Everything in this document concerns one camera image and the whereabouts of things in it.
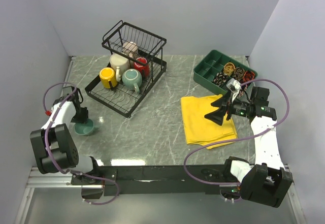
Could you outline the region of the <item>small teal cup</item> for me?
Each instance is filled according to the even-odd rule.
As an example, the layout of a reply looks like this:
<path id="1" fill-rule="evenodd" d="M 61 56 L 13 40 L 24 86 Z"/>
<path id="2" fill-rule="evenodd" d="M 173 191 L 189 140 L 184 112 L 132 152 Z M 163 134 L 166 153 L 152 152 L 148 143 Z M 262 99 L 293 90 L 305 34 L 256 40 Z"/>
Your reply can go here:
<path id="1" fill-rule="evenodd" d="M 87 119 L 85 123 L 75 123 L 74 131 L 77 135 L 88 136 L 94 131 L 95 125 L 91 119 Z"/>

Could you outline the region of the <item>yellow enamel mug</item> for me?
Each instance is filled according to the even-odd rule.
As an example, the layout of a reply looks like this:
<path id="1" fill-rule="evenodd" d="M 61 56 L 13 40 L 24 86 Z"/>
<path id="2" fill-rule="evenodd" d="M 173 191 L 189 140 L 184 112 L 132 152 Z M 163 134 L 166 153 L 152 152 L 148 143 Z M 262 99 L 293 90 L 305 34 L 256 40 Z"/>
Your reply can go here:
<path id="1" fill-rule="evenodd" d="M 111 67 L 103 68 L 100 73 L 100 80 L 104 88 L 113 89 L 117 86 L 115 71 Z"/>

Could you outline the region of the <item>speckled blue-green mug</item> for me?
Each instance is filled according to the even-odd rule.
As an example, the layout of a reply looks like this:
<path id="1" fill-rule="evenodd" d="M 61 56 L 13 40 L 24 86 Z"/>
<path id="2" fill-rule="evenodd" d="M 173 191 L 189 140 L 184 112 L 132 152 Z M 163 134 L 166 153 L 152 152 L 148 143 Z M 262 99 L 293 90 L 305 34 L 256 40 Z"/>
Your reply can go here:
<path id="1" fill-rule="evenodd" d="M 136 69 L 128 69 L 122 75 L 123 85 L 136 93 L 140 93 L 142 80 L 141 73 Z"/>

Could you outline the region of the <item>white mug green interior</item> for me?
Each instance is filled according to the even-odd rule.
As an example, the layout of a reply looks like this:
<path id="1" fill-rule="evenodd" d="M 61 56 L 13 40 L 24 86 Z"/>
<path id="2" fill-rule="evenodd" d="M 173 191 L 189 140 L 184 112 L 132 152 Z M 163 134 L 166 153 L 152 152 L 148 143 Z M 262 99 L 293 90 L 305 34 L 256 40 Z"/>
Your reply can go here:
<path id="1" fill-rule="evenodd" d="M 130 69 L 129 60 L 116 53 L 110 56 L 110 65 L 115 71 L 116 80 L 118 82 L 121 80 L 123 73 Z"/>

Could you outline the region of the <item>red cup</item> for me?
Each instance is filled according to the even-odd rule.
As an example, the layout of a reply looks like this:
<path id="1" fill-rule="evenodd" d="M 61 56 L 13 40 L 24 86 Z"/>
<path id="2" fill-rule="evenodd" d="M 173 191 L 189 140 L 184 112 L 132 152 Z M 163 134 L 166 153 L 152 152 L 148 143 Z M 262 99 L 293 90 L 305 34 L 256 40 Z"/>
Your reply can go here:
<path id="1" fill-rule="evenodd" d="M 150 73 L 148 61 L 144 57 L 138 57 L 134 62 L 134 69 L 140 72 L 143 78 L 147 78 Z"/>

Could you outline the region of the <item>pink mug lilac interior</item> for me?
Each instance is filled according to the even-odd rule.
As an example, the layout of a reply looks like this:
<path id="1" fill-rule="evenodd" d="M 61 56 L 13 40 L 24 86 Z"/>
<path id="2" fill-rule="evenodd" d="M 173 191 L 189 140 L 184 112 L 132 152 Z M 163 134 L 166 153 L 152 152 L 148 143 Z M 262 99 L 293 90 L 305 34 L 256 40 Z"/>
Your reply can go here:
<path id="1" fill-rule="evenodd" d="M 135 42 L 126 41 L 122 45 L 122 53 L 129 58 L 138 58 L 138 45 Z"/>

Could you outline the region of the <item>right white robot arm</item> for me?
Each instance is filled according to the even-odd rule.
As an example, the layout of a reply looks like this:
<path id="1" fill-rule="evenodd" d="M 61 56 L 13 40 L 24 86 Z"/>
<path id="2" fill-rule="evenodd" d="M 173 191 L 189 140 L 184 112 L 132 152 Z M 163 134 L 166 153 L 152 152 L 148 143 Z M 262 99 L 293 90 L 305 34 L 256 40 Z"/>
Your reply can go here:
<path id="1" fill-rule="evenodd" d="M 289 190 L 293 176 L 285 170 L 279 154 L 274 127 L 277 115 L 276 110 L 269 107 L 269 93 L 267 88 L 254 87 L 250 101 L 242 102 L 228 91 L 211 103 L 216 110 L 206 114 L 205 118 L 217 125 L 223 125 L 223 121 L 230 120 L 232 115 L 249 119 L 255 135 L 255 164 L 231 156 L 225 161 L 222 175 L 227 182 L 240 182 L 241 198 L 277 208 Z"/>

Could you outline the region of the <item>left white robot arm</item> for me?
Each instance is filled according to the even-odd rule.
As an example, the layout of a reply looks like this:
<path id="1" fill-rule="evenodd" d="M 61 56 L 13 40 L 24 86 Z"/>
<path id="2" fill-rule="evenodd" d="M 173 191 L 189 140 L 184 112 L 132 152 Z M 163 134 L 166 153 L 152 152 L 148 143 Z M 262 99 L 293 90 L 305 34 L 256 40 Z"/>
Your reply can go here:
<path id="1" fill-rule="evenodd" d="M 96 160 L 78 153 L 69 131 L 71 123 L 80 136 L 89 136 L 95 130 L 94 122 L 88 117 L 88 109 L 82 107 L 82 103 L 81 90 L 68 83 L 51 109 L 45 109 L 49 119 L 41 129 L 31 132 L 30 141 L 40 173 L 66 174 L 72 171 L 83 174 L 89 184 L 96 184 L 102 177 Z"/>

